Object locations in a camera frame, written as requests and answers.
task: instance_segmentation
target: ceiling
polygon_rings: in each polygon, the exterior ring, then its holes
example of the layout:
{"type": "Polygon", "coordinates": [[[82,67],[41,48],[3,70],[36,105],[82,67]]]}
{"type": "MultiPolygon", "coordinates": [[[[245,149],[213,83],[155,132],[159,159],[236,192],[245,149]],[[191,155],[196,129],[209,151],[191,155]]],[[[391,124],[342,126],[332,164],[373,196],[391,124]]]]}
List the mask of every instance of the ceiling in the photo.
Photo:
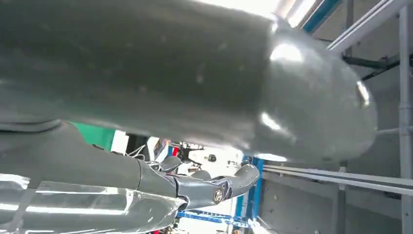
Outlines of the ceiling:
{"type": "MultiPolygon", "coordinates": [[[[354,0],[354,20],[358,20],[379,0],[354,0]]],[[[410,6],[410,22],[413,22],[413,7],[410,6]]],[[[343,4],[338,4],[336,10],[313,33],[319,39],[334,40],[345,29],[346,10],[343,4]]],[[[413,23],[410,25],[410,36],[413,38],[413,23]]],[[[377,29],[364,37],[353,47],[353,56],[362,59],[379,60],[385,56],[394,56],[399,53],[398,16],[393,16],[377,29]]]]}

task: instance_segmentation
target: gray cylindrical tube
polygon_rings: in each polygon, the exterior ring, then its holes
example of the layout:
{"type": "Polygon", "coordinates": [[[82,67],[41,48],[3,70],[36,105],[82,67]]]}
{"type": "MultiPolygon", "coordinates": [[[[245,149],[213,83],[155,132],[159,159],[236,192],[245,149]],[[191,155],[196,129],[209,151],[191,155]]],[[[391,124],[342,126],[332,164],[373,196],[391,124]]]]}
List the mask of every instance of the gray cylindrical tube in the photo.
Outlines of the gray cylindrical tube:
{"type": "Polygon", "coordinates": [[[137,189],[141,170],[132,157],[88,145],[62,123],[42,133],[0,133],[0,173],[40,181],[137,189]]]}
{"type": "Polygon", "coordinates": [[[14,0],[0,30],[3,112],[270,160],[344,160],[374,140],[357,75],[278,17],[193,0],[14,0]]]}

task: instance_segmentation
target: gray wall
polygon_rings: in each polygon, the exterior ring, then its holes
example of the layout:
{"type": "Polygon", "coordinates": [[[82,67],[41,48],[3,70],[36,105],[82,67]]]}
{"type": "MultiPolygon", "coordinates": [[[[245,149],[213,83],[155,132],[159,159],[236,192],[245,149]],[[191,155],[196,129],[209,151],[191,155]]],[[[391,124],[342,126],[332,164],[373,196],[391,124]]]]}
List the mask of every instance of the gray wall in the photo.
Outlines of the gray wall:
{"type": "MultiPolygon", "coordinates": [[[[279,234],[332,233],[332,199],[265,180],[263,201],[260,217],[279,234]]],[[[347,234],[399,234],[400,228],[398,219],[347,205],[347,234]]]]}

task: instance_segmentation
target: metal pipe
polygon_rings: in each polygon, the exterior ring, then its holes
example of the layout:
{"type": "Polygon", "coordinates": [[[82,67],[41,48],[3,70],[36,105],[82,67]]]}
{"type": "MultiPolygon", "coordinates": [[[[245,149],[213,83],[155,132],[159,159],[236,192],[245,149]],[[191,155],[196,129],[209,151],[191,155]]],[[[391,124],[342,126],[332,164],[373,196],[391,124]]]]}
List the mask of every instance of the metal pipe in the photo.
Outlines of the metal pipe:
{"type": "MultiPolygon", "coordinates": [[[[409,59],[409,9],[400,10],[400,106],[399,106],[399,137],[400,137],[400,175],[402,178],[413,178],[413,160],[411,132],[408,127],[412,119],[410,104],[410,59],[409,59]]],[[[413,233],[413,197],[402,196],[402,233],[413,233]]]]}
{"type": "Polygon", "coordinates": [[[277,17],[202,0],[14,0],[0,30],[0,122],[32,114],[290,161],[353,158],[375,137],[358,75],[277,17]]]}
{"type": "Polygon", "coordinates": [[[369,32],[379,27],[384,21],[394,16],[400,8],[412,0],[381,0],[376,6],[357,20],[353,26],[335,39],[327,49],[335,53],[342,53],[351,47],[369,32]]]}
{"type": "MultiPolygon", "coordinates": [[[[407,126],[407,127],[405,126],[405,128],[407,128],[407,130],[409,130],[410,132],[413,131],[413,126],[407,126]]],[[[396,134],[396,133],[399,133],[399,129],[400,128],[391,128],[391,129],[378,130],[377,135],[396,134]]]]}

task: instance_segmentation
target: cable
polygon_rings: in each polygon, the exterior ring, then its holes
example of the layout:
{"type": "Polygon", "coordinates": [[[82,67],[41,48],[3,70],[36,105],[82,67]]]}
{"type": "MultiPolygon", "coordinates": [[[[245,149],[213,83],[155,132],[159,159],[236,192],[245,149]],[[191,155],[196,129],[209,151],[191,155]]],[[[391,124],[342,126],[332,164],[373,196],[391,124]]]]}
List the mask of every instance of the cable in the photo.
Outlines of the cable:
{"type": "Polygon", "coordinates": [[[141,145],[139,148],[137,148],[136,150],[130,152],[129,154],[126,154],[126,156],[131,156],[132,154],[134,154],[135,152],[140,153],[141,150],[145,147],[145,145],[141,145]]]}

